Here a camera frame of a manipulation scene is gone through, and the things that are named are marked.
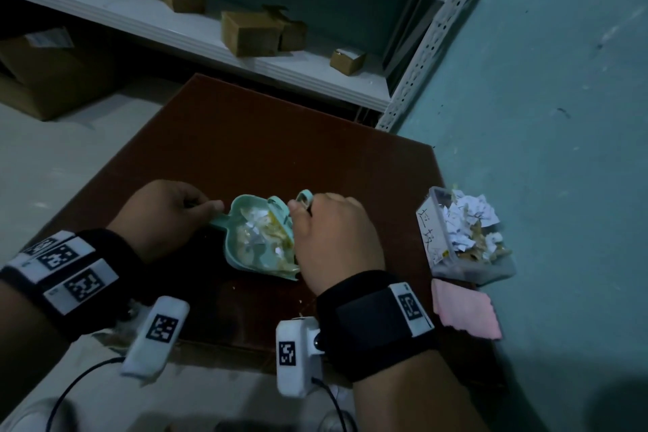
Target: person's right hand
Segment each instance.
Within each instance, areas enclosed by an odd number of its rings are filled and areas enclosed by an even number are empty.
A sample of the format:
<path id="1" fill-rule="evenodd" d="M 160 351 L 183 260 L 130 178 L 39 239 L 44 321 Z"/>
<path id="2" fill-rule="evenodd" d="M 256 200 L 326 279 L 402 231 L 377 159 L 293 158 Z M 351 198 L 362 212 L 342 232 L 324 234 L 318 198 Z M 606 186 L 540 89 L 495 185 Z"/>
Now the person's right hand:
<path id="1" fill-rule="evenodd" d="M 385 270 L 376 228 L 356 199 L 319 193 L 310 208 L 312 216 L 295 200 L 288 207 L 297 263 L 315 295 L 356 273 Z"/>

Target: wooden tabletop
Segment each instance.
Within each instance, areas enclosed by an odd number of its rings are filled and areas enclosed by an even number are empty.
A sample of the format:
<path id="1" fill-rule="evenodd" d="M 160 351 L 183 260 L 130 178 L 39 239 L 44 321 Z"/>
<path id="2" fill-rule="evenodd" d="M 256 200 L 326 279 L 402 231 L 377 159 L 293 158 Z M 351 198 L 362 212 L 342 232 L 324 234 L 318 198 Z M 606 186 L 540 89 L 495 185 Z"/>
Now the wooden tabletop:
<path id="1" fill-rule="evenodd" d="M 304 188 L 355 197 L 376 224 L 387 270 L 409 282 L 432 314 L 415 216 L 429 188 L 443 185 L 429 145 L 196 75 L 34 240 L 106 226 L 135 190 L 158 178 L 194 184 L 225 205 L 243 193 L 288 200 Z M 182 338 L 191 341 L 273 354 L 277 323 L 315 310 L 302 281 L 232 269 L 223 234 L 211 228 L 151 273 L 140 296 L 189 301 Z M 503 385 L 489 341 L 433 320 L 460 379 Z"/>

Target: black wristband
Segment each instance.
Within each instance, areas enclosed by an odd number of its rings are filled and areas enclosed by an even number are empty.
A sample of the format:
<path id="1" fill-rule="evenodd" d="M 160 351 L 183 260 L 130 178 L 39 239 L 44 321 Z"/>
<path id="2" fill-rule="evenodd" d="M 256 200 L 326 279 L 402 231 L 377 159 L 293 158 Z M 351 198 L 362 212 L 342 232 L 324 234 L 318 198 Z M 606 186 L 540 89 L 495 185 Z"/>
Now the black wristband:
<path id="1" fill-rule="evenodd" d="M 0 271 L 69 341 L 112 327 L 128 309 L 143 263 L 106 229 L 61 231 L 26 248 Z"/>
<path id="2" fill-rule="evenodd" d="M 352 382 L 437 347 L 432 322 L 408 284 L 398 282 L 385 271 L 362 272 L 317 299 L 320 344 Z"/>

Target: pink sponge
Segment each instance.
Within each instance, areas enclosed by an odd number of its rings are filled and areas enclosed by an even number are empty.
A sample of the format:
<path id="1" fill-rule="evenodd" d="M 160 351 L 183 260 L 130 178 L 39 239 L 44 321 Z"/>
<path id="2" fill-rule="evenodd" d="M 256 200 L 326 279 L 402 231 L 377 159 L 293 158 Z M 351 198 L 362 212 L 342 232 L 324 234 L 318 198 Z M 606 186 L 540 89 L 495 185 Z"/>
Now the pink sponge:
<path id="1" fill-rule="evenodd" d="M 488 295 L 433 278 L 432 302 L 443 326 L 466 330 L 479 338 L 501 339 L 500 324 Z"/>

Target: tiled floor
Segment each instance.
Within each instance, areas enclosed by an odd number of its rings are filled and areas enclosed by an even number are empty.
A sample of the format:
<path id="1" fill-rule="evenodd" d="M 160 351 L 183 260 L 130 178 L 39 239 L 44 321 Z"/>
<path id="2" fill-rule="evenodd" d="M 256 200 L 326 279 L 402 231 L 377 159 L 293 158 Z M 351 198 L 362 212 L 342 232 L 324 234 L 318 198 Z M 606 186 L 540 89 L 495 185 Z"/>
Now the tiled floor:
<path id="1" fill-rule="evenodd" d="M 13 256 L 178 88 L 143 79 L 46 123 L 0 105 L 0 260 Z M 114 356 L 94 339 L 81 338 L 23 406 L 58 396 L 80 372 Z M 179 432 L 208 431 L 222 420 L 232 422 L 225 430 L 314 431 L 332 409 L 323 391 L 305 400 L 281 397 L 272 376 L 175 364 L 146 387 L 118 377 L 116 366 L 103 367 L 69 398 L 83 432 L 162 431 L 170 422 Z M 352 411 L 352 395 L 340 404 Z"/>

